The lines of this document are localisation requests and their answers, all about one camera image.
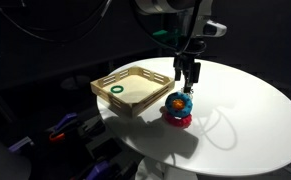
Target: wooden tray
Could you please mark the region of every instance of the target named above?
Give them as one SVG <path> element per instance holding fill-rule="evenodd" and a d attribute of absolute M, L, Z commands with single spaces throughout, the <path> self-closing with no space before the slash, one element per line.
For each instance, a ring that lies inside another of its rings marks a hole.
<path fill-rule="evenodd" d="M 112 93 L 115 85 L 123 86 L 123 92 Z M 130 117 L 139 115 L 174 86 L 174 79 L 138 66 L 91 82 L 94 94 Z"/>

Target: black cable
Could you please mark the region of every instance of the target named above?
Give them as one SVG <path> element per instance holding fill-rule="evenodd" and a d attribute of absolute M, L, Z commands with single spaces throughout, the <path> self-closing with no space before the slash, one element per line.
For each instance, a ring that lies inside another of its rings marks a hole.
<path fill-rule="evenodd" d="M 183 54 L 184 51 L 187 49 L 190 41 L 191 41 L 192 34 L 193 34 L 193 31 L 194 31 L 194 27 L 195 27 L 195 24 L 196 24 L 199 5 L 200 5 L 201 2 L 202 2 L 202 0 L 196 0 L 195 1 L 194 10 L 193 10 L 191 22 L 189 24 L 189 29 L 188 29 L 188 32 L 187 32 L 186 41 L 185 41 L 184 45 L 182 46 L 182 48 L 178 52 L 176 52 L 176 55 Z"/>
<path fill-rule="evenodd" d="M 186 52 L 187 54 L 199 55 L 199 54 L 201 54 L 202 52 L 204 52 L 204 51 L 206 50 L 206 48 L 207 48 L 207 45 L 206 45 L 205 42 L 203 42 L 203 43 L 201 44 L 201 46 L 202 46 L 202 47 L 201 47 L 198 51 L 190 51 L 190 50 L 187 50 L 187 49 L 186 49 L 186 51 L 184 51 L 184 52 Z"/>
<path fill-rule="evenodd" d="M 54 29 L 44 29 L 44 28 L 40 28 L 40 27 L 32 27 L 32 26 L 27 26 L 27 25 L 23 25 L 24 27 L 26 27 L 26 29 L 30 29 L 32 31 L 43 31 L 43 32 L 57 32 L 57 31 L 65 31 L 65 30 L 71 30 L 71 29 L 75 29 L 83 24 L 85 24 L 86 22 L 88 22 L 89 20 L 91 20 L 95 14 L 102 9 L 102 6 L 104 6 L 106 4 L 106 1 L 102 1 L 96 8 L 95 11 L 93 11 L 86 19 L 71 25 L 71 26 L 67 26 L 67 27 L 61 27 L 61 28 L 54 28 Z"/>
<path fill-rule="evenodd" d="M 91 33 L 97 26 L 98 24 L 101 22 L 101 20 L 103 19 L 105 13 L 108 10 L 109 5 L 111 4 L 112 0 L 107 0 L 106 5 L 104 7 L 103 12 L 101 13 L 99 19 L 97 20 L 96 24 L 89 29 L 87 32 L 85 32 L 82 36 L 80 36 L 79 38 L 73 38 L 73 39 L 68 39 L 68 40 L 54 40 L 54 39 L 48 39 L 36 34 L 33 34 L 32 32 L 26 30 L 25 28 L 23 28 L 22 26 L 20 26 L 19 24 L 17 24 L 13 19 L 11 19 L 1 8 L 0 8 L 0 13 L 7 19 L 9 20 L 13 25 L 15 25 L 18 29 L 20 29 L 21 31 L 23 31 L 24 33 L 35 37 L 37 39 L 43 40 L 43 41 L 47 41 L 47 42 L 54 42 L 54 43 L 69 43 L 69 42 L 73 42 L 73 41 L 78 41 L 81 40 L 83 38 L 85 38 L 89 33 Z"/>
<path fill-rule="evenodd" d="M 1 14 L 6 18 L 8 19 L 14 26 L 16 26 L 18 29 L 20 29 L 21 31 L 23 31 L 24 33 L 32 36 L 32 37 L 35 37 L 37 39 L 40 39 L 40 40 L 43 40 L 43 41 L 47 41 L 47 42 L 53 42 L 53 43 L 69 43 L 69 42 L 73 42 L 73 41 L 78 41 L 78 40 L 81 40 L 83 38 L 85 38 L 89 33 L 91 33 L 95 28 L 96 26 L 101 22 L 101 20 L 103 19 L 103 17 L 100 17 L 96 24 L 90 29 L 88 30 L 87 32 L 85 32 L 81 37 L 79 38 L 73 38 L 73 39 L 67 39 L 67 40 L 56 40 L 56 39 L 48 39 L 48 38 L 45 38 L 45 37 L 42 37 L 42 36 L 39 36 L 39 35 L 36 35 L 36 34 L 33 34 L 32 32 L 24 29 L 22 26 L 18 25 L 14 20 L 12 20 L 7 14 L 4 13 L 4 11 L 1 11 Z"/>

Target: white round table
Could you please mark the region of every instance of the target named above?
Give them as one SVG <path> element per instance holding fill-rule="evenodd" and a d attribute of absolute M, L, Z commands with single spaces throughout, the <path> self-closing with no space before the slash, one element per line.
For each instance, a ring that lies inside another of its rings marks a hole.
<path fill-rule="evenodd" d="M 161 118 L 166 96 L 137 118 L 117 115 L 97 98 L 105 124 L 128 146 L 161 163 L 212 176 L 248 176 L 291 163 L 291 101 L 266 82 L 204 60 L 194 84 L 192 123 L 173 127 Z M 173 58 L 133 62 L 174 78 Z M 175 83 L 179 91 L 184 79 Z"/>

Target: red toy base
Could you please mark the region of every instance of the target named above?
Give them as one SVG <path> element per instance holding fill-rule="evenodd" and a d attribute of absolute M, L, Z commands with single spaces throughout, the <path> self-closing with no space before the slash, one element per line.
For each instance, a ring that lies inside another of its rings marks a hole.
<path fill-rule="evenodd" d="M 187 128 L 189 125 L 191 125 L 191 122 L 192 122 L 192 115 L 191 114 L 189 114 L 188 116 L 183 117 L 181 119 L 175 118 L 174 116 L 172 116 L 168 112 L 165 112 L 163 114 L 163 116 L 169 124 L 176 126 L 176 127 Z"/>

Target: green ring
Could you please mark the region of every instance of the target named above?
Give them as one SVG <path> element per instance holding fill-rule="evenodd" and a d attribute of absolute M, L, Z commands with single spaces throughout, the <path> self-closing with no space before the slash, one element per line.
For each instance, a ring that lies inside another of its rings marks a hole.
<path fill-rule="evenodd" d="M 123 88 L 123 86 L 113 86 L 112 88 L 111 88 L 111 92 L 112 93 L 121 93 L 121 92 L 123 92 L 124 91 L 124 88 Z"/>

